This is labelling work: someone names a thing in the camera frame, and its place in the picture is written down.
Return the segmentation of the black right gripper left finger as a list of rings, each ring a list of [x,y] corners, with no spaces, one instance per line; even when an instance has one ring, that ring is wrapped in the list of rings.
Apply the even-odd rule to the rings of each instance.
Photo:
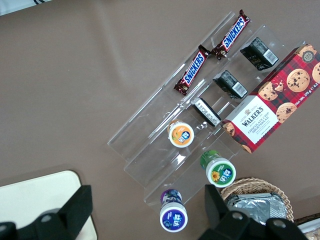
[[[2,240],[75,240],[93,212],[92,187],[82,185],[56,213],[40,215],[20,229],[0,223]]]

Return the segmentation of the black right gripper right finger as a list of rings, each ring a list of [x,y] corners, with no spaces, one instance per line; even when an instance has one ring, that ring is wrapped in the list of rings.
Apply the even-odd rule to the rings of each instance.
[[[214,185],[204,186],[205,211],[210,227],[200,240],[305,240],[291,221],[269,218],[262,225],[238,210],[230,210]]]

